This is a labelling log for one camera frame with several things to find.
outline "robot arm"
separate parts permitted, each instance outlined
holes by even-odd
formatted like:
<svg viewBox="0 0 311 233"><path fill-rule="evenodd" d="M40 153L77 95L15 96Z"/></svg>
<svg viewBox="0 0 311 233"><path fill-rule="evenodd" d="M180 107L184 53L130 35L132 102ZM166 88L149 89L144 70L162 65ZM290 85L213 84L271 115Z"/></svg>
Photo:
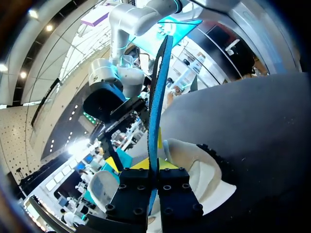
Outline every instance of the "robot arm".
<svg viewBox="0 0 311 233"><path fill-rule="evenodd" d="M129 4L117 5L109 15L111 25L110 61L117 65L128 44L129 35L141 36L171 14L181 12L188 1L151 0L143 8Z"/></svg>
<svg viewBox="0 0 311 233"><path fill-rule="evenodd" d="M142 70L131 67L124 55L129 34L143 35L159 20L182 11L188 0L151 0L143 8L119 4L109 14L111 25L110 59L97 59L89 69L91 95L84 103L85 111L107 121L111 111L125 98L138 96L144 81Z"/></svg>

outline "blue fabric strip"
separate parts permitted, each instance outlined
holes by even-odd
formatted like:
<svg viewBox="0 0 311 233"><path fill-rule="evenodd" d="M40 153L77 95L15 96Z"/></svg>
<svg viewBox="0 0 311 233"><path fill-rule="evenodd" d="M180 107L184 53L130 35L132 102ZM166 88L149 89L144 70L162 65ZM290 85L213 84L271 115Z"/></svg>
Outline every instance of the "blue fabric strip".
<svg viewBox="0 0 311 233"><path fill-rule="evenodd" d="M153 175L157 174L157 140L165 92L165 84L169 72L171 51L173 47L173 37L167 36L167 40L165 39L163 43L166 43L166 45L165 48L161 46L158 52L160 54L160 57L162 58L162 62L159 66L159 72L154 87L154 94L152 98L151 108L149 109L150 118L148 129L148 153L149 153L150 168L153 172ZM152 191L150 197L149 213L152 210L155 198L156 198L156 189Z"/></svg>

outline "person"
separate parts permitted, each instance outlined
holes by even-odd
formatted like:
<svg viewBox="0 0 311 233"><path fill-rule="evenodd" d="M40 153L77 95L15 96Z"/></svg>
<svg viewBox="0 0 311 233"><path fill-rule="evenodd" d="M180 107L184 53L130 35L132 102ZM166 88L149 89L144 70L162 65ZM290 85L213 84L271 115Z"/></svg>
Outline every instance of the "person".
<svg viewBox="0 0 311 233"><path fill-rule="evenodd" d="M167 109L173 100L177 97L180 96L182 91L179 89L178 86L174 86L173 91L171 90L166 90L164 93L164 99L163 99L163 105L162 105L162 113Z"/></svg>
<svg viewBox="0 0 311 233"><path fill-rule="evenodd" d="M174 83L174 80L172 78L167 78L166 87L170 88L173 83Z"/></svg>
<svg viewBox="0 0 311 233"><path fill-rule="evenodd" d="M69 203L69 205L71 206L72 209L76 208L77 203L76 203L76 201L73 198L67 197L67 201L68 201L68 203Z"/></svg>
<svg viewBox="0 0 311 233"><path fill-rule="evenodd" d="M140 97L146 100L146 103L148 103L150 96L151 80L148 77L145 77L143 85L145 86L145 88L141 91Z"/></svg>
<svg viewBox="0 0 311 233"><path fill-rule="evenodd" d="M93 174L91 174L90 171L86 171L84 169L79 169L79 174L81 176L81 179L88 184L91 182L93 178Z"/></svg>
<svg viewBox="0 0 311 233"><path fill-rule="evenodd" d="M74 222L85 225L85 222L82 219L80 219L77 215L75 215L73 212L66 212L66 210L64 209L61 209L60 212L62 213L64 221L68 226L73 227Z"/></svg>

